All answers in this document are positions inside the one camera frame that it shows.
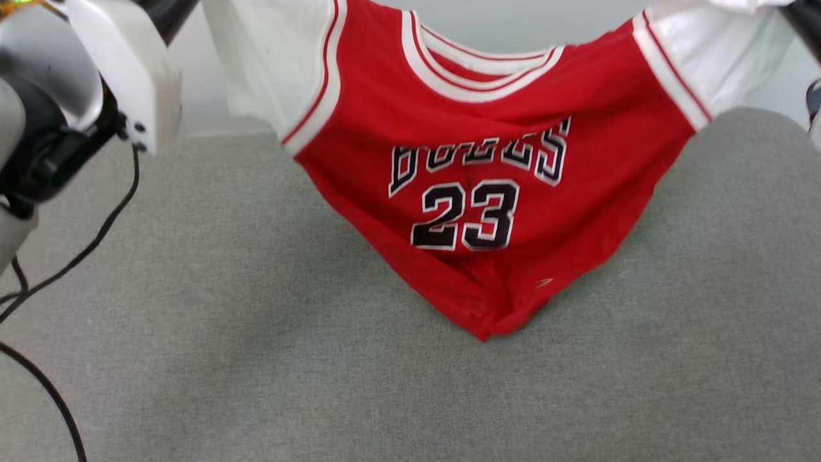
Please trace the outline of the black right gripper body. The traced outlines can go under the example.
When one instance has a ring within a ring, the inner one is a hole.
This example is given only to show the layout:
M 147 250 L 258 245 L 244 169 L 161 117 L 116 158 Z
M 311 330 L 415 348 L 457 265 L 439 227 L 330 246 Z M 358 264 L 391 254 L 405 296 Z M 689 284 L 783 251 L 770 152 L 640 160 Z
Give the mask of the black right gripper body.
M 780 6 L 780 12 L 820 64 L 820 1 L 795 1 Z

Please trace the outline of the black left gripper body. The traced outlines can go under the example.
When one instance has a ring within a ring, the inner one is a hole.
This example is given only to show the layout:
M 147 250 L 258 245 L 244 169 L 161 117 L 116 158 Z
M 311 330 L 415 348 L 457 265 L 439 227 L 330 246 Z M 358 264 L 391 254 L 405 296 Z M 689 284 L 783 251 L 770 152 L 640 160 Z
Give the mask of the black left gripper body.
M 170 45 L 187 22 L 199 0 L 136 0 L 152 20 L 164 43 Z

